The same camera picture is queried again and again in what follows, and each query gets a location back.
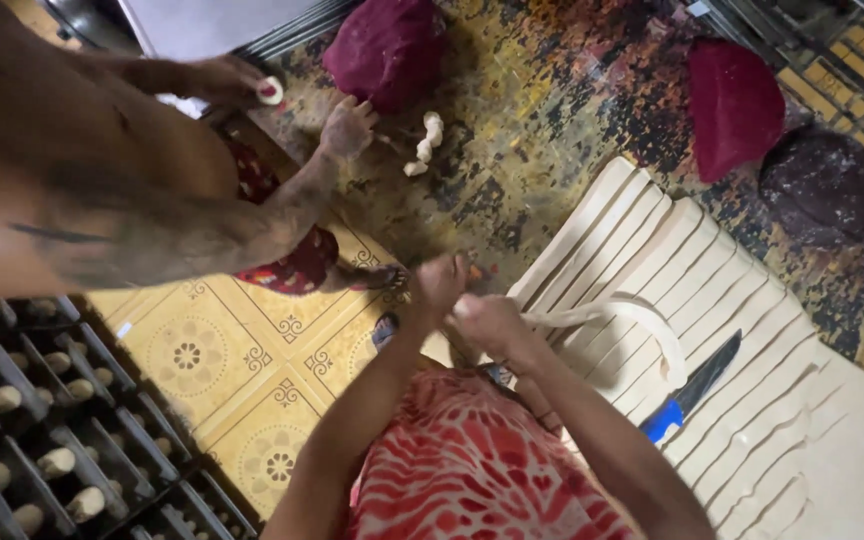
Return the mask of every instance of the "flip-flop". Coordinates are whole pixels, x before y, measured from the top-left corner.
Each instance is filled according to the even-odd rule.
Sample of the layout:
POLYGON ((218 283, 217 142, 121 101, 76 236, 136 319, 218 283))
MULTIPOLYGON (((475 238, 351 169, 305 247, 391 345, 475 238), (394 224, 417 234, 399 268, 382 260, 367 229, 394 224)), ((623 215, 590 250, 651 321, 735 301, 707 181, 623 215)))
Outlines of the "flip-flop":
POLYGON ((375 321, 375 327, 372 329, 372 345, 375 346, 375 350, 381 351, 398 331, 399 315, 392 311, 382 313, 375 321))
POLYGON ((365 283, 360 283, 354 284, 348 289, 353 291, 397 289, 409 281, 409 271, 402 266, 402 264, 397 262, 390 264, 376 264, 375 266, 370 266, 369 271, 373 273, 385 272, 385 278, 382 279, 380 285, 369 287, 365 283))

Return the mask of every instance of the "blue knife handle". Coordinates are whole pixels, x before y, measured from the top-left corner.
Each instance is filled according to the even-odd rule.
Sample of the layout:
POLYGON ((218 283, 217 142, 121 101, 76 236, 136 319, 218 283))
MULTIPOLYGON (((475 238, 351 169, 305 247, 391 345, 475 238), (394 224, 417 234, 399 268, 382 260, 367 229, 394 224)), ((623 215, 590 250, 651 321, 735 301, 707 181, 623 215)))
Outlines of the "blue knife handle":
POLYGON ((645 436, 649 437, 650 441, 657 443, 663 440, 663 437, 666 436, 666 431, 669 429, 669 426, 675 425, 681 427, 685 420, 686 419, 682 414, 682 409, 679 407, 678 402, 675 399, 666 399, 665 403, 662 404, 662 407, 655 411, 654 414, 638 428, 642 430, 642 433, 645 434, 645 436))

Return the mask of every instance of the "foot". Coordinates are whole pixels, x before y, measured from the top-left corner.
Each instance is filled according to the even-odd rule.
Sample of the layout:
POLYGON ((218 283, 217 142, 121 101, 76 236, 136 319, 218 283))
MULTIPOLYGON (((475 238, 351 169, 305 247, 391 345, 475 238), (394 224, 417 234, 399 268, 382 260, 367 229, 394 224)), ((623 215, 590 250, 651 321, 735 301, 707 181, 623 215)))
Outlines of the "foot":
POLYGON ((355 269, 351 290, 397 289, 409 280, 409 271, 402 264, 376 264, 355 269))
POLYGON ((381 351, 398 330, 399 315, 391 311, 382 313, 382 316, 375 321, 375 327, 372 329, 372 345, 375 346, 375 350, 381 351))

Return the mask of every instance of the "person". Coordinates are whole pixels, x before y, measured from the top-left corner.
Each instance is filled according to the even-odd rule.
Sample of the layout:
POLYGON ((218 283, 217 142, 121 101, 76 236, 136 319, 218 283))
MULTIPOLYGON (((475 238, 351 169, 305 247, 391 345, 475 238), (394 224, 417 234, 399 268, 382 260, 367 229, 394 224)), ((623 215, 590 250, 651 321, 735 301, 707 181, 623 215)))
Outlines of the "person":
POLYGON ((279 186, 251 149, 154 97, 253 107, 263 81, 233 57, 58 48, 0 2, 0 296, 220 272, 286 294, 400 283, 398 266, 340 263, 335 237, 315 226, 340 168, 372 141, 369 103, 342 101, 279 186))
POLYGON ((414 271, 400 325, 392 332, 398 318, 380 318, 378 355, 309 435, 261 540, 619 540, 634 534, 625 511, 647 538, 714 539, 649 439, 558 359, 512 300, 464 295, 465 277, 451 255, 414 271), (537 421, 540 411, 479 371, 416 373, 420 347, 453 307, 465 338, 558 415, 594 476, 537 421))

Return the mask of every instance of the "red and white dress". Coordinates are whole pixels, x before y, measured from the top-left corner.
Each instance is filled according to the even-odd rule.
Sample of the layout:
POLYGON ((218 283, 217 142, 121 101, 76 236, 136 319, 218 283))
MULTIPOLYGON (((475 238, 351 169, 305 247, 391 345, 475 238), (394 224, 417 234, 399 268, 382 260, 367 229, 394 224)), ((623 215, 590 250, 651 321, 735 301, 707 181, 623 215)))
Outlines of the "red and white dress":
POLYGON ((624 540, 575 457, 473 371, 417 374, 368 451, 349 540, 624 540))

